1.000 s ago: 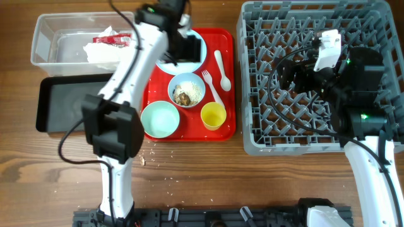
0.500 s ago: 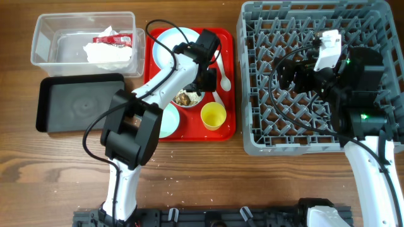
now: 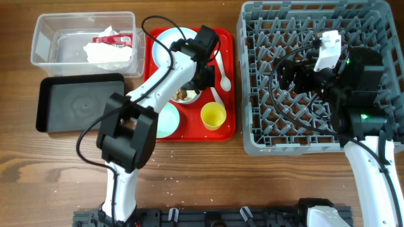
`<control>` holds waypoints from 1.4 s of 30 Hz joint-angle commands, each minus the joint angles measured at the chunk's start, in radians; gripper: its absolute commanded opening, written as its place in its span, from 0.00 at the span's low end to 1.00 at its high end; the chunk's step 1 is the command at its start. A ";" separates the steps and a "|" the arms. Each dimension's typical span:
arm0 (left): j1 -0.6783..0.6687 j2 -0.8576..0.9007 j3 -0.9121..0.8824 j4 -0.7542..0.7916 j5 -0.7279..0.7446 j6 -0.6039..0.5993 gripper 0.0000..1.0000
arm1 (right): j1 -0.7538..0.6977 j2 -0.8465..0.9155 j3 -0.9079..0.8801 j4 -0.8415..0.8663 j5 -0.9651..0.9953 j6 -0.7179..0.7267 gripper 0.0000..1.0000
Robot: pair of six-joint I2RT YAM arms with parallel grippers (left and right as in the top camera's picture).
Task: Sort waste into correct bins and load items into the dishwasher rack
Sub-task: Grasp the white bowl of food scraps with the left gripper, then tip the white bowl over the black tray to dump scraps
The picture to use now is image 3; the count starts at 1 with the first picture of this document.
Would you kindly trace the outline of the white plastic spoon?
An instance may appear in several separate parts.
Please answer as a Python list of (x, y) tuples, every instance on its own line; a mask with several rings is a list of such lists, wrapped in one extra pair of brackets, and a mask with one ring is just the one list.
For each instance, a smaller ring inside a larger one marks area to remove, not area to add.
[(230, 91), (231, 90), (231, 82), (229, 78), (225, 74), (225, 69), (223, 65), (223, 59), (222, 55), (219, 50), (216, 50), (214, 52), (215, 54), (215, 60), (217, 62), (220, 74), (221, 74), (221, 80), (220, 80), (220, 86), (222, 87), (223, 91)]

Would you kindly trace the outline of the food scraps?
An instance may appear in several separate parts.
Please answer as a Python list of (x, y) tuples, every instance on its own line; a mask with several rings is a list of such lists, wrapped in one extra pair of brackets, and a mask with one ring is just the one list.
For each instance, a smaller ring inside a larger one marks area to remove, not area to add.
[(194, 90), (183, 90), (182, 88), (177, 90), (173, 96), (173, 100), (176, 102), (188, 102), (196, 96)]

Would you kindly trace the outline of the light blue bowl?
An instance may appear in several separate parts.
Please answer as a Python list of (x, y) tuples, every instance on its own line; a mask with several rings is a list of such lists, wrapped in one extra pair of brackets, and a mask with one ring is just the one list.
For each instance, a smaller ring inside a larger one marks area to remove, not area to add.
[(195, 90), (177, 90), (171, 100), (173, 102), (188, 105), (195, 102), (201, 96), (201, 91), (198, 93)]

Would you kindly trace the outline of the white plastic fork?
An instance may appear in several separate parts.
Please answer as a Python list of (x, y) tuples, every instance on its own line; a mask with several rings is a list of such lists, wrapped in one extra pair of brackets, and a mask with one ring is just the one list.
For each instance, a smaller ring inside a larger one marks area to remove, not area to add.
[(221, 106), (223, 108), (225, 108), (225, 105), (224, 105), (222, 99), (220, 98), (219, 94), (217, 93), (216, 89), (214, 87), (210, 87), (210, 90), (211, 90), (211, 93), (213, 95), (215, 102), (221, 104)]

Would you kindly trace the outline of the yellow plastic cup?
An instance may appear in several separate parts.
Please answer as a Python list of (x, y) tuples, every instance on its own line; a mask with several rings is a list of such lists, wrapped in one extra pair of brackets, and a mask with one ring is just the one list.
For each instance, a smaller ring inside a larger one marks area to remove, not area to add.
[(205, 104), (200, 115), (203, 125), (210, 131), (219, 129), (227, 118), (225, 107), (217, 102)]

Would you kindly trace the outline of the red sauce packet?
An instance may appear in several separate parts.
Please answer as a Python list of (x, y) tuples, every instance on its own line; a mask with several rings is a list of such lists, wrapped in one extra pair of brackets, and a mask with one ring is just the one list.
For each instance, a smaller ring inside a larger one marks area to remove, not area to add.
[(93, 43), (105, 43), (110, 45), (132, 47), (133, 34), (132, 33), (118, 33), (117, 35), (109, 35), (105, 37), (94, 37)]

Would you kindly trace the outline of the mint green bowl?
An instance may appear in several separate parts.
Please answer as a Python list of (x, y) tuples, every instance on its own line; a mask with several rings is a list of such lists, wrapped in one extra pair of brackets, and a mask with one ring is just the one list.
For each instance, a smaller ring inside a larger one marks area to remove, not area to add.
[(169, 137), (178, 128), (180, 115), (178, 109), (171, 103), (167, 103), (158, 115), (157, 139)]

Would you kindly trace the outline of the white napkin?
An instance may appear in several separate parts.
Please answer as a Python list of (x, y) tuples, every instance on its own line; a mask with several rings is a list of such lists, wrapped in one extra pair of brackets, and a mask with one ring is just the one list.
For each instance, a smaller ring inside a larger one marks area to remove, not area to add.
[[(117, 34), (118, 32), (109, 26), (103, 32), (99, 33), (97, 37)], [(133, 56), (133, 46), (126, 47), (105, 43), (93, 43), (93, 38), (90, 43), (83, 46), (89, 63), (98, 64), (99, 68), (110, 71), (126, 67), (129, 64)]]

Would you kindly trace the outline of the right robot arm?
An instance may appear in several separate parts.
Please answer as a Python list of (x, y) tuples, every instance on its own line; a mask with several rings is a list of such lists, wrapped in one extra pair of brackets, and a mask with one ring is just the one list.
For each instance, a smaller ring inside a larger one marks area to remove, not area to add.
[(280, 88), (294, 83), (296, 93), (315, 92), (330, 106), (332, 131), (352, 168), (364, 226), (403, 226), (403, 194), (394, 163), (393, 126), (375, 103), (384, 72), (383, 59), (375, 50), (350, 49), (342, 72), (335, 70), (340, 52), (316, 61), (294, 62), (275, 58), (271, 77)]

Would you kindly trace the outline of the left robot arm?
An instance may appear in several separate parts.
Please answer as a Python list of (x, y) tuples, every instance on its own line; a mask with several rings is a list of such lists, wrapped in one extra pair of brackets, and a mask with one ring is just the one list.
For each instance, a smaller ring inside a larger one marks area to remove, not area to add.
[(215, 85), (211, 57), (220, 38), (212, 28), (201, 26), (193, 38), (180, 38), (165, 50), (167, 62), (127, 95), (114, 93), (97, 122), (97, 148), (108, 173), (107, 197), (99, 210), (108, 226), (134, 222), (138, 171), (155, 149), (158, 116), (179, 89), (203, 91)]

